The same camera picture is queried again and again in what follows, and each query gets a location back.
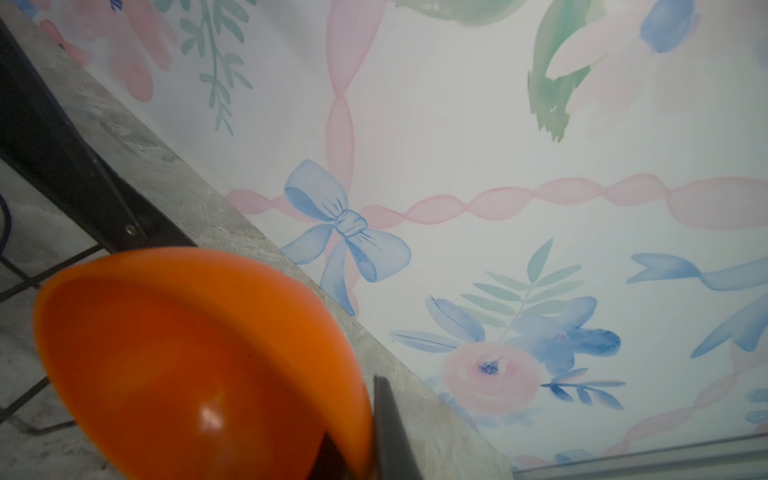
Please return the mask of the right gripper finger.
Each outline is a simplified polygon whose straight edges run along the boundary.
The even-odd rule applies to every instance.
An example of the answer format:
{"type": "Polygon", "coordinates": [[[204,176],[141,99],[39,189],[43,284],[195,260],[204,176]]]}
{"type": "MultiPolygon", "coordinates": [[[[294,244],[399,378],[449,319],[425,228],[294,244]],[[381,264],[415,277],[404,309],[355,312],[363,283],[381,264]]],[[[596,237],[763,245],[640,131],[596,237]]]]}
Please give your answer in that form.
{"type": "Polygon", "coordinates": [[[423,480],[389,380],[375,376],[374,435],[380,480],[423,480]]]}

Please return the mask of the orange bowl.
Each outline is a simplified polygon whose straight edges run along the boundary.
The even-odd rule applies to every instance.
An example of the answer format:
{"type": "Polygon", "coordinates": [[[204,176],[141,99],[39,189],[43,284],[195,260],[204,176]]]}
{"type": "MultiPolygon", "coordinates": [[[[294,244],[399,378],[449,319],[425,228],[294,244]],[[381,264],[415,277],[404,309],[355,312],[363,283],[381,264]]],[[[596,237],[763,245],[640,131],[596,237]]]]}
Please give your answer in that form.
{"type": "Polygon", "coordinates": [[[330,440],[356,479],[373,419],[351,345],[301,282],[242,256],[134,250],[41,288],[37,350],[130,479],[305,479],[330,440]]]}

